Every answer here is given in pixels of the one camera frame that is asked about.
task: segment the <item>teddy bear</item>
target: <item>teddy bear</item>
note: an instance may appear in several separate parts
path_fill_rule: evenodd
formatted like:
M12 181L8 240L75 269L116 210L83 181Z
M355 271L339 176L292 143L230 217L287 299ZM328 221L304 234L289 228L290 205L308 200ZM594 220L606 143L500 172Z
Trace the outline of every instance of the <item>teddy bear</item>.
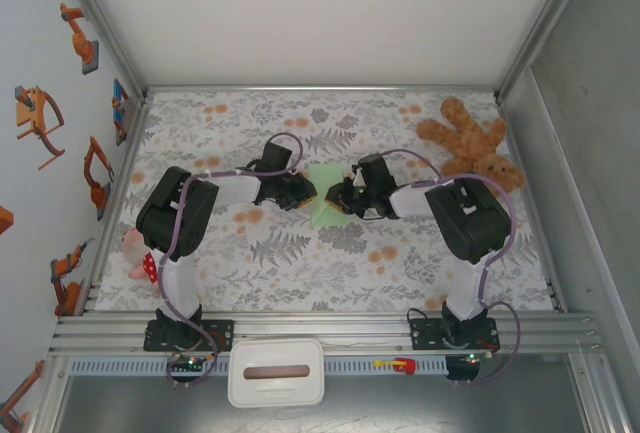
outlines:
M504 156L496 153L497 146L507 133L507 123L495 119L489 131L471 117L459 98L449 97L442 102L440 112L453 128L435 120L424 120L416 127L418 136L444 146L454 158L442 165L444 176L474 172L491 178L509 193L526 183L524 173ZM489 186L493 194L496 190Z

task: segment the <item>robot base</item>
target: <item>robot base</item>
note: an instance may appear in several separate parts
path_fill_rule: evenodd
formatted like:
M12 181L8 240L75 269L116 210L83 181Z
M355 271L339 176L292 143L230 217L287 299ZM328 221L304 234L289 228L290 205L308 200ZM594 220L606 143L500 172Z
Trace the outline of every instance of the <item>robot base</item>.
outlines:
M470 363L463 356L447 356L447 380L473 381L480 372L480 362Z
M231 351L233 345L233 326L231 320L202 320L202 306L189 318L211 335L218 351ZM200 334L186 323L167 317L160 309L156 310L156 319L151 320L144 335L144 351L180 351L191 348L201 338ZM190 350L211 351L206 342Z

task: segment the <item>robot arm sticker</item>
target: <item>robot arm sticker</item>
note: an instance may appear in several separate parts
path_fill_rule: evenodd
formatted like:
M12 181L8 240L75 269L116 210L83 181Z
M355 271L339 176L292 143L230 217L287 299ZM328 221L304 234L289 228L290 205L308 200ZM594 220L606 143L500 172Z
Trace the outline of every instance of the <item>robot arm sticker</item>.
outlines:
M71 42L73 49L82 58L82 74L88 75L98 69L98 40L89 41L76 20L84 18L84 13L80 8L67 8L67 5L60 3L60 16L69 23L73 36Z
M127 139L133 108L129 102L129 95L117 78L113 79L111 107L113 108L113 124L116 127L116 145L120 146Z
M109 173L109 182L104 186L94 180L91 175L91 162L93 161L94 155L98 157ZM100 221L107 206L107 200L111 192L111 182L115 179L115 174L107 156L104 154L104 151L102 151L102 148L100 148L98 140L93 136L89 137L89 150L87 151L87 156L84 157L84 178L87 180L89 188L91 189L91 201L96 205L97 217L98 221Z
M21 140L30 133L33 133L42 142L44 147L53 155L42 165L38 167L41 170L53 160L62 156L64 150L59 150L49 140L49 134L64 125L64 118L60 108L56 104L55 100L51 98L51 95L46 91L41 90L38 86L25 90L22 86L16 87L15 90L16 101L16 126L22 126L29 123L29 129L20 133L17 138ZM48 103L53 113L56 115L58 124L52 128L47 129L47 125L44 119L44 107Z
M13 213L0 206L0 235L13 226Z

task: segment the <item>floral tablecloth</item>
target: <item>floral tablecloth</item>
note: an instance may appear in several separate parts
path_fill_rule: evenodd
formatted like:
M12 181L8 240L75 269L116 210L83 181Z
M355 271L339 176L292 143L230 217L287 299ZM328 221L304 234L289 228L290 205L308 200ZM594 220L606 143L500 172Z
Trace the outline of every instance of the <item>floral tablecloth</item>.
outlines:
M298 135L310 163L340 162L394 147L436 165L450 154L418 138L425 118L446 121L442 100L455 92L227 91L157 93L135 160L117 237L106 262L98 310L154 310L160 300L146 280L127 277L121 237L165 170L191 172L244 166L279 131ZM490 93L457 94L487 125L497 116ZM295 151L287 138L276 142ZM508 156L506 144L498 151ZM399 184L432 172L411 157L387 158ZM517 309L552 308L522 195L513 248L491 272L486 298ZM196 251L198 294L205 311L405 311L439 309L450 289L453 256L433 217L314 228L310 207L284 212L271 203L215 209Z

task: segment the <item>stuffed toy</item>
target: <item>stuffed toy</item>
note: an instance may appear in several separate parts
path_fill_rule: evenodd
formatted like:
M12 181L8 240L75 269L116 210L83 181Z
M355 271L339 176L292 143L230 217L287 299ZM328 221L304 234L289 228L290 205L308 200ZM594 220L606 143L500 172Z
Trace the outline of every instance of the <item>stuffed toy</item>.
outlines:
M131 228L122 237L122 253L134 268L129 278L142 280L149 278L154 287L158 287L158 270L151 250L144 244L144 237L137 229Z
M491 178L509 193L514 188L525 185L524 173L504 156L496 153L496 148L507 133L507 124L502 118L491 123L489 131L484 131L471 117L462 100L449 97L442 102L440 112L455 130L435 120L424 120L416 128L418 136L444 146L455 158L442 165L444 176L474 172ZM489 186L495 195L497 191Z

